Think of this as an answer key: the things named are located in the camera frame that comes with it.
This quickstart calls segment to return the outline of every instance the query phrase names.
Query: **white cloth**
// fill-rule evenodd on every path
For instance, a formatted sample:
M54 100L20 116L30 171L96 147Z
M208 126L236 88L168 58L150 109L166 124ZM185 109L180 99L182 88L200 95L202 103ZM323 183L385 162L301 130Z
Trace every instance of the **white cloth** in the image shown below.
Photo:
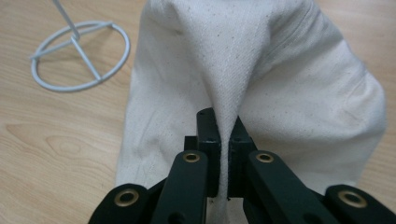
M242 207L225 212L237 115L258 148L319 192L353 184L386 126L381 86L312 1L148 0L116 184L165 178L210 106L222 153L209 223L244 223Z

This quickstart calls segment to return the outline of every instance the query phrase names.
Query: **wooden floor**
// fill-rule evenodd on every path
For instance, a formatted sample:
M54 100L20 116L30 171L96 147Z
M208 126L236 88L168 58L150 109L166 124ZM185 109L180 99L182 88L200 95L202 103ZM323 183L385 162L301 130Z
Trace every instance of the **wooden floor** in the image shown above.
M87 223L114 185L145 1L62 2L74 22L114 21L124 28L131 54L98 87L47 91L32 79L29 56L65 22L50 0L0 0L0 223ZM389 127L359 187L396 211L396 1L318 3L386 90ZM102 73L124 48L120 35L107 29L84 36L81 44ZM39 73L54 84L92 76L73 48L44 57Z

